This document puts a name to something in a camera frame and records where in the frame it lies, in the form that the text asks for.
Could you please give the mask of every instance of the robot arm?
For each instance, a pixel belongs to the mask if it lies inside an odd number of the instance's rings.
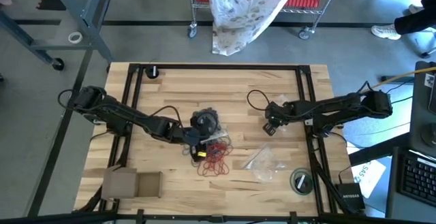
[[[196,128],[184,128],[172,118],[145,115],[118,102],[99,87],[84,87],[73,102],[73,110],[94,124],[106,123],[108,131],[119,136],[126,135],[129,123],[133,123],[156,140],[190,146],[200,143],[200,133]]]
[[[268,122],[263,126],[268,135],[289,123],[306,121],[313,126],[313,135],[326,137],[336,125],[358,118],[386,118],[392,114],[389,96],[381,91],[350,93],[322,101],[291,101],[283,106],[271,102],[265,108]]]

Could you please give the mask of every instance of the black pants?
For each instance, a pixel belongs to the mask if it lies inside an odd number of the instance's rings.
[[[398,34],[415,33],[436,25],[436,0],[421,0],[421,3],[422,11],[395,19]]]

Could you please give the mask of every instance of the person's foot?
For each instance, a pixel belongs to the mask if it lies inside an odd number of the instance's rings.
[[[423,9],[424,7],[422,7],[422,4],[420,3],[412,3],[411,5],[409,5],[409,11],[412,14],[418,13]]]
[[[401,35],[396,32],[395,26],[393,24],[388,26],[373,26],[371,27],[371,32],[377,37],[387,38],[391,40],[398,40],[401,37]]]

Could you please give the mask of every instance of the yellow cable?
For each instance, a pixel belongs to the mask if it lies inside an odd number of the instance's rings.
[[[392,81],[395,81],[395,80],[397,80],[399,78],[402,78],[402,77],[405,77],[405,76],[409,76],[409,75],[412,75],[412,74],[419,74],[419,73],[426,72],[426,71],[436,71],[436,67],[429,67],[429,68],[419,69],[419,70],[416,70],[416,71],[410,71],[410,72],[408,72],[406,74],[401,74],[401,75],[395,76],[393,78],[390,78],[388,80],[385,80],[383,82],[380,82],[380,83],[372,86],[371,88],[374,89],[374,88],[377,88],[377,87],[379,87],[379,86],[381,86],[383,84],[387,84],[387,83],[390,83]]]

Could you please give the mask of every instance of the wooden tabletop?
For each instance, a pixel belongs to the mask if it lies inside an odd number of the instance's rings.
[[[107,79],[108,94],[119,101],[128,66],[129,63],[112,63]],[[327,67],[311,65],[311,70],[317,100],[333,97]],[[135,214],[141,208],[145,214],[289,216],[290,211],[296,211],[298,216],[317,216],[314,194],[298,195],[289,184],[295,169],[310,168],[303,123],[292,123],[285,131],[277,130],[270,137],[262,130],[266,122],[263,112],[254,110],[246,102],[247,93],[252,89],[264,91],[277,103],[284,102],[282,95],[290,101],[298,100],[295,72],[160,69],[157,79],[143,78],[138,109],[146,114],[173,105],[180,112],[183,124],[188,125],[194,111],[209,107],[218,111],[234,147],[225,158],[230,173],[208,178],[199,176],[191,165],[190,156],[182,155],[181,145],[154,140],[135,126],[127,166],[139,172],[163,172],[162,197],[122,199],[119,213]],[[307,93],[304,76],[303,82]],[[134,82],[128,104],[131,104],[133,89]],[[261,95],[253,94],[251,102],[261,108],[266,105]],[[159,115],[176,118],[171,110]],[[104,126],[95,127],[94,134],[105,130]],[[82,207],[102,183],[112,139],[112,135],[103,135],[91,142],[75,208]],[[256,182],[253,174],[241,165],[264,143],[272,148],[275,159],[285,168],[278,170],[270,182]],[[337,183],[338,173],[349,166],[346,144],[333,135],[325,139],[325,144],[332,179]],[[353,182],[351,170],[343,172],[341,177],[344,182]],[[321,180],[320,184],[324,209],[328,210],[326,189]]]

